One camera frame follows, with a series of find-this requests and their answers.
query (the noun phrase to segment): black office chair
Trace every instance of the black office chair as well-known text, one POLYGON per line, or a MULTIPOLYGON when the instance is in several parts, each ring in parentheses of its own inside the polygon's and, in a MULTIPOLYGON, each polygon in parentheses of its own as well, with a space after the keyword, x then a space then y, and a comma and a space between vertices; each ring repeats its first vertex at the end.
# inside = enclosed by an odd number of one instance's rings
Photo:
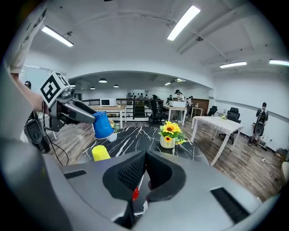
POLYGON ((205 116, 213 116, 216 113, 217 110, 218 110, 218 108, 216 106, 212 106, 210 108, 209 113, 208 114, 205 113, 205 116))
MULTIPOLYGON (((239 120, 239 118, 240 118, 239 109, 237 109, 235 107, 231 107, 231 109, 227 112, 227 119, 232 120, 232 121, 240 124, 241 121, 239 120)), ((229 139, 232 141, 232 143, 234 143, 234 134, 235 133, 238 133, 238 131, 235 131, 229 137, 229 139)), ((223 135, 224 139, 225 139, 226 134, 219 134, 219 136, 221 136, 221 135, 223 135)))
POLYGON ((169 112, 169 109, 163 107, 163 101, 157 101, 157 102, 158 102, 158 105, 159 105, 160 113, 165 114, 165 113, 169 112))
POLYGON ((153 111, 151 116, 149 117, 150 121, 156 122, 158 125, 163 125, 161 121, 164 119, 167 119, 168 115, 163 113, 163 107, 162 106, 160 106, 160 109, 158 110, 156 100, 154 100, 154 99, 151 100, 150 104, 152 106, 152 111, 153 111))

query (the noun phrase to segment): flower pot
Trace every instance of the flower pot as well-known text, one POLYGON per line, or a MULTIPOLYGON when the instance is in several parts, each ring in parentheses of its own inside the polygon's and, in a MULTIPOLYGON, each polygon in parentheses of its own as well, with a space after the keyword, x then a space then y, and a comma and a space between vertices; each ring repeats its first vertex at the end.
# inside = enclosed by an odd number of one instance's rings
POLYGON ((165 140, 165 137, 163 135, 161 135, 161 137, 159 139, 159 143, 161 144, 161 146, 163 148, 173 148, 176 144, 176 139, 172 138, 169 142, 167 142, 165 140))

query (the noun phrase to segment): box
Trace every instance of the box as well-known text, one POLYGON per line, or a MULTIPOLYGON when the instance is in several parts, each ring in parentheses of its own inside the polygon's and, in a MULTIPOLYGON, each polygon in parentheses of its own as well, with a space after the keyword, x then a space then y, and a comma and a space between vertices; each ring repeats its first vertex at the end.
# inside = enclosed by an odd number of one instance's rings
POLYGON ((186 102, 170 101, 169 105, 174 107, 186 107, 186 102))

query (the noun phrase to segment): desk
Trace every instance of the desk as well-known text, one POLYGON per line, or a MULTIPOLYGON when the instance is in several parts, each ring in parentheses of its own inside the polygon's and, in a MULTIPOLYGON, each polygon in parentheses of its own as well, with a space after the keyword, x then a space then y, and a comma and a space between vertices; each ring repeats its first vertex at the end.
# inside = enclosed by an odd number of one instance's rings
POLYGON ((124 110, 125 113, 125 123, 126 123, 126 105, 118 106, 90 106, 95 111, 118 111, 120 117, 120 124, 122 128, 122 111, 124 110))
MULTIPOLYGON (((95 139, 90 143, 79 155, 77 163, 92 162, 93 156, 91 150, 97 145, 103 145, 106 147, 110 157, 117 157, 134 151, 151 150, 172 154, 209 165, 207 158, 201 150, 189 141, 182 145, 175 145, 174 148, 163 148, 159 143, 159 131, 159 128, 154 127, 128 127, 119 129, 117 132, 117 139, 113 142, 109 142, 107 139, 95 139)), ((137 213, 135 213, 136 219, 145 212, 145 197, 150 192, 147 186, 149 181, 149 175, 145 172, 141 182, 138 184, 140 194, 137 200, 133 201, 134 210, 137 211, 137 213)))
POLYGON ((217 153, 217 155, 215 156, 215 158, 213 159, 213 161, 211 162, 211 166, 213 166, 216 161, 218 160, 218 158, 220 157, 223 149, 225 148, 227 141, 230 137, 230 135, 232 133, 234 133, 235 131, 238 131, 238 134, 236 136, 236 138, 234 139, 234 144, 232 145, 232 147, 230 148, 230 151, 233 150, 233 148, 235 147, 238 137, 240 135, 241 129, 244 127, 242 124, 236 123, 234 121, 231 120, 223 120, 221 119, 221 117, 217 117, 217 116, 195 116, 193 118, 193 122, 191 127, 193 128, 193 134, 191 137, 191 142, 194 142, 195 136, 196 136, 196 132, 197 132, 197 126, 201 125, 201 124, 209 124, 211 127, 216 129, 216 132, 213 136, 212 139, 215 138, 217 131, 220 130, 222 132, 224 132, 226 134, 226 137, 217 153))
POLYGON ((193 116, 193 111, 194 111, 194 109, 195 109, 195 116, 196 116, 196 113, 197 113, 197 109, 200 109, 200 115, 202 116, 202 114, 203 114, 203 108, 193 107, 193 108, 191 109, 191 117, 193 116))
POLYGON ((184 111, 184 117, 182 119, 182 126, 184 125, 185 123, 185 118, 186 118, 186 108, 185 107, 173 107, 173 106, 168 106, 168 105, 164 105, 163 106, 164 108, 167 108, 169 109, 169 112, 168 112, 168 121, 170 121, 170 117, 171 117, 171 111, 184 111))

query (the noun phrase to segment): yellow flower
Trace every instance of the yellow flower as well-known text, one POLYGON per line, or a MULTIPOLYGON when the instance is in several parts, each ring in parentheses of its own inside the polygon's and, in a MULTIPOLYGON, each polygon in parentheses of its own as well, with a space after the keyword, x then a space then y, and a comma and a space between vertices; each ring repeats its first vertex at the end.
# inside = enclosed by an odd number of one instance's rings
POLYGON ((172 138, 170 138, 170 137, 168 137, 168 136, 166 136, 166 137, 164 138, 164 141, 165 141, 165 142, 168 142, 168 143, 171 142, 171 140, 172 140, 172 138))
POLYGON ((178 132, 179 131, 179 127, 172 124, 172 123, 167 123, 166 125, 163 126, 163 132, 168 132, 173 134, 174 132, 178 132))

